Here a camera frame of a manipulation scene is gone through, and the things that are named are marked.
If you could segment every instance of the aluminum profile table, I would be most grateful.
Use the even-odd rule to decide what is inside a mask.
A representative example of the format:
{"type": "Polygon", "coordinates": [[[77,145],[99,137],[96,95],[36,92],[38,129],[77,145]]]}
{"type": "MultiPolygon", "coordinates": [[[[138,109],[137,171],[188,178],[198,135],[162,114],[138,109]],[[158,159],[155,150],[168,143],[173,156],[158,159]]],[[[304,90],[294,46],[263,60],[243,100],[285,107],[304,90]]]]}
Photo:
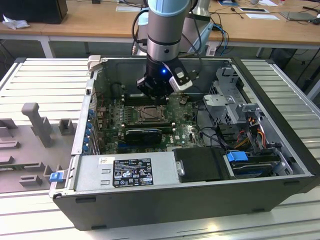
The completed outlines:
{"type": "MultiPolygon", "coordinates": [[[[54,89],[57,89],[57,87],[52,88],[53,85],[49,85],[52,81],[62,83],[65,87],[68,86],[66,83],[70,84],[69,87],[73,83],[83,83],[85,79],[88,79],[86,70],[72,71],[61,67],[84,66],[86,62],[86,59],[27,59],[25,61],[26,64],[15,63],[9,73],[0,82],[0,88],[2,88],[0,90],[0,100],[6,99],[8,101],[10,99],[11,101],[17,101],[15,104],[19,104],[19,99],[22,100],[27,97],[26,93],[21,95],[22,91],[20,91],[20,94],[17,94],[18,92],[13,92],[11,87],[7,87],[8,85],[15,84],[14,81],[17,81],[18,78],[21,78],[19,79],[21,80],[19,84],[28,83],[28,81],[33,79],[32,89],[37,89],[37,91],[34,91],[34,93],[38,94],[37,96],[43,96],[43,90],[49,91],[52,89],[53,93],[56,93],[57,91],[54,89]],[[52,70],[48,66],[56,66],[56,70],[52,70]],[[46,88],[39,88],[39,86],[37,88],[36,83],[45,84],[44,87],[46,88]]],[[[316,130],[319,110],[315,108],[313,103],[303,93],[292,85],[288,77],[275,65],[268,64],[265,61],[244,60],[243,62],[251,70],[251,73],[254,74],[278,109],[283,112],[283,115],[292,124],[297,133],[301,134],[302,140],[309,149],[316,150],[314,156],[319,159],[319,155],[315,155],[319,150],[318,140],[320,137],[316,134],[319,131],[316,130]],[[313,131],[304,131],[308,130],[310,127],[308,123],[311,122],[315,124],[313,131]]],[[[83,96],[84,90],[81,87],[75,88],[81,89],[81,94],[73,91],[74,88],[65,89],[68,90],[66,91],[67,93],[62,94],[60,92],[62,95],[55,95],[56,101],[62,102],[63,100],[60,99],[62,96],[64,101],[69,99],[68,103],[78,103],[78,101],[80,103],[82,101],[80,98],[75,100],[78,96],[83,96]]],[[[48,98],[47,102],[40,103],[40,107],[42,104],[44,106],[49,103],[48,98]]],[[[24,119],[17,121],[20,121],[21,124],[26,122],[24,119]]],[[[50,121],[56,121],[54,115],[50,118],[50,121]]],[[[319,239],[320,236],[320,187],[316,187],[308,193],[291,196],[271,212],[86,232],[78,231],[74,228],[71,221],[49,198],[47,190],[0,194],[0,206],[0,239],[6,240],[53,240],[69,238],[82,240],[315,240],[319,239]]]]}
{"type": "Polygon", "coordinates": [[[0,115],[17,126],[30,125],[21,113],[24,103],[38,103],[39,114],[51,124],[62,118],[78,123],[91,74],[87,58],[27,58],[15,62],[0,81],[0,115]]]}
{"type": "MultiPolygon", "coordinates": [[[[284,116],[305,146],[320,163],[320,110],[278,68],[265,60],[243,60],[262,89],[284,116]]],[[[251,102],[249,89],[244,88],[251,102]]]]}

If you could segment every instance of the wire bundle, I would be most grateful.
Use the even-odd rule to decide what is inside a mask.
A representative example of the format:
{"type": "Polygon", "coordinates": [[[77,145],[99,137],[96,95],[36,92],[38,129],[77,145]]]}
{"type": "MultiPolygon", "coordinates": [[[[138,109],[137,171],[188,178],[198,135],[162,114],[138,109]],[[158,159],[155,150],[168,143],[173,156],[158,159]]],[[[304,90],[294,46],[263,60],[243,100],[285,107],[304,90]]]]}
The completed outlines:
{"type": "Polygon", "coordinates": [[[220,56],[223,56],[224,53],[225,53],[225,51],[226,51],[226,49],[227,49],[227,47],[228,47],[228,44],[229,44],[229,33],[228,33],[227,31],[225,31],[224,28],[223,28],[220,14],[217,13],[217,12],[212,12],[212,13],[210,13],[210,14],[211,14],[211,15],[212,15],[212,14],[217,14],[218,17],[219,17],[220,26],[215,23],[215,21],[213,20],[212,17],[211,17],[211,20],[212,20],[212,22],[213,22],[213,25],[214,25],[217,29],[219,29],[220,32],[221,32],[221,34],[222,34],[222,40],[221,40],[219,46],[217,47],[216,51],[219,50],[219,48],[222,46],[222,43],[224,42],[223,50],[222,50],[222,52],[220,53],[220,56]]]}

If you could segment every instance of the desk leg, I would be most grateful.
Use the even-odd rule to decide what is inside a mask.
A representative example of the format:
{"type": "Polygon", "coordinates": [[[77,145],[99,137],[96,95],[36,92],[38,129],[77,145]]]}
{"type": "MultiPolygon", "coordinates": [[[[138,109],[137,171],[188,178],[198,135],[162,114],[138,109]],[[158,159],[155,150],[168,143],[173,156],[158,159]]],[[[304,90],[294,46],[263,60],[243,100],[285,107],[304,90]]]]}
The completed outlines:
{"type": "Polygon", "coordinates": [[[264,47],[259,47],[258,51],[256,52],[256,57],[261,58],[261,55],[264,53],[265,48],[264,47]]]}
{"type": "Polygon", "coordinates": [[[39,40],[44,52],[44,55],[47,59],[54,59],[56,57],[53,48],[51,47],[50,40],[48,36],[41,36],[39,40]]]}
{"type": "Polygon", "coordinates": [[[307,97],[313,101],[315,97],[320,93],[320,79],[318,82],[313,86],[310,92],[307,94],[307,97]]]}
{"type": "Polygon", "coordinates": [[[216,54],[217,47],[219,45],[218,41],[209,41],[208,48],[206,50],[206,56],[214,56],[216,54]]]}
{"type": "Polygon", "coordinates": [[[90,54],[89,43],[87,41],[84,42],[84,49],[86,54],[90,54]]]}

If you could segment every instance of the wooden desk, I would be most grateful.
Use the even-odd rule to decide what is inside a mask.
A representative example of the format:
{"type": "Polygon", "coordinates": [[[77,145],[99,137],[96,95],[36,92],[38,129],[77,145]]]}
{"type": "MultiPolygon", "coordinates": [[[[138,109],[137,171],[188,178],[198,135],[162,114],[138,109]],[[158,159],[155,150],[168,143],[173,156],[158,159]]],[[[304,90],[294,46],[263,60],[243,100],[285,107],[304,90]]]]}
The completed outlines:
{"type": "MultiPolygon", "coordinates": [[[[245,0],[239,0],[241,6],[248,7],[245,0]]],[[[50,41],[70,42],[120,42],[131,43],[131,26],[136,12],[116,11],[117,4],[91,1],[67,1],[68,14],[62,24],[31,23],[30,28],[11,30],[0,24],[0,39],[37,40],[41,42],[47,58],[54,57],[50,41]]],[[[317,3],[301,0],[286,0],[284,6],[268,7],[270,12],[302,11],[302,6],[315,7],[317,3]]],[[[250,19],[242,14],[232,14],[230,7],[223,9],[217,2],[211,3],[210,11],[222,13],[223,28],[229,34],[229,46],[317,49],[320,47],[320,26],[303,25],[295,21],[286,21],[279,13],[280,20],[250,19]]],[[[219,23],[216,14],[213,19],[219,23]]],[[[212,32],[208,44],[212,47],[221,41],[219,32],[212,32]]]]}
{"type": "MultiPolygon", "coordinates": [[[[245,0],[240,0],[238,3],[242,7],[249,8],[246,5],[245,0]]],[[[267,9],[269,12],[299,12],[304,9],[302,6],[312,8],[319,5],[319,3],[312,3],[310,1],[301,0],[286,0],[283,6],[270,7],[261,6],[259,8],[267,9]]],[[[320,28],[318,25],[312,23],[299,24],[296,21],[287,21],[280,13],[274,13],[272,15],[278,17],[280,20],[265,20],[265,19],[251,19],[246,14],[241,14],[244,19],[238,14],[231,11],[230,7],[223,9],[219,3],[213,2],[210,7],[210,12],[229,13],[220,14],[223,28],[229,34],[229,41],[231,42],[243,42],[243,43],[260,43],[260,44],[285,44],[285,45],[316,45],[316,48],[320,46],[320,28]]],[[[314,11],[309,11],[310,14],[316,15],[314,11]]],[[[212,18],[216,23],[219,23],[217,14],[213,14],[212,18]]],[[[211,41],[216,41],[216,34],[210,35],[211,41]]]]}

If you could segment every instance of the paper sheet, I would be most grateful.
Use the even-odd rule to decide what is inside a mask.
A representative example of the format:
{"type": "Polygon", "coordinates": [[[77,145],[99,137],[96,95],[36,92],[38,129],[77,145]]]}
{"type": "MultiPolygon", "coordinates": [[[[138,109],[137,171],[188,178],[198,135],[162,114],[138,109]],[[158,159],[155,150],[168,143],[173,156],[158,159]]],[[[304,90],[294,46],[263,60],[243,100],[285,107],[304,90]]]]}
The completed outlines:
{"type": "Polygon", "coordinates": [[[270,0],[260,0],[259,4],[263,5],[263,6],[278,6],[277,4],[275,4],[274,2],[272,2],[270,0]]]}
{"type": "Polygon", "coordinates": [[[246,14],[251,19],[267,19],[267,20],[280,20],[275,15],[269,14],[254,14],[254,13],[247,13],[246,14]]]}

